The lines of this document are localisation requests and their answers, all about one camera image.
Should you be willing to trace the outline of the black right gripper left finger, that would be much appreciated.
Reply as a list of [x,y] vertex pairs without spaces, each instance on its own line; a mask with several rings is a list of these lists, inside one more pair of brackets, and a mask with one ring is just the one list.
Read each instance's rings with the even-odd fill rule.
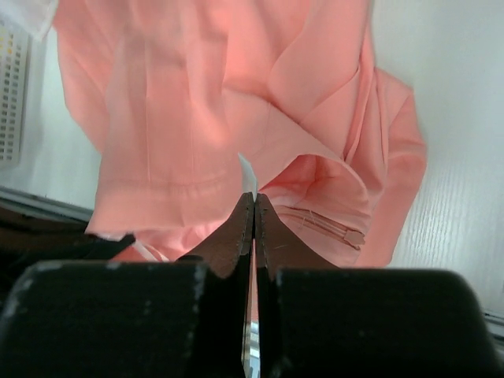
[[204,273],[186,377],[246,377],[254,196],[241,195],[228,219],[180,260]]

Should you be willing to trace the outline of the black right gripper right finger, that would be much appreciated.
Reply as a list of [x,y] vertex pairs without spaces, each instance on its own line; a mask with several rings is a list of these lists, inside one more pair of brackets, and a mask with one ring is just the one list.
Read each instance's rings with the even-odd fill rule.
[[277,215],[267,195],[254,205],[254,241],[258,287],[260,376],[274,377],[282,354],[277,279],[283,269],[333,270],[336,267],[307,246]]

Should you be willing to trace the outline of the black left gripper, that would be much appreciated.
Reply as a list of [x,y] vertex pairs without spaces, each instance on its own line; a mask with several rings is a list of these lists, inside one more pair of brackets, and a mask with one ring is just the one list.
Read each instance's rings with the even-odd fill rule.
[[85,232],[83,223],[44,220],[1,209],[1,274],[18,276],[49,260],[109,260],[131,246],[133,235],[116,240]]

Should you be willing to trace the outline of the pink skirt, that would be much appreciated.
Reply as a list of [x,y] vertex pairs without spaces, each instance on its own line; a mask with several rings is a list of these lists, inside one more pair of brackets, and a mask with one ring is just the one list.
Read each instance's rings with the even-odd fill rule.
[[243,192],[338,266],[383,267],[426,169],[368,1],[62,1],[65,104],[102,156],[87,230],[175,260]]

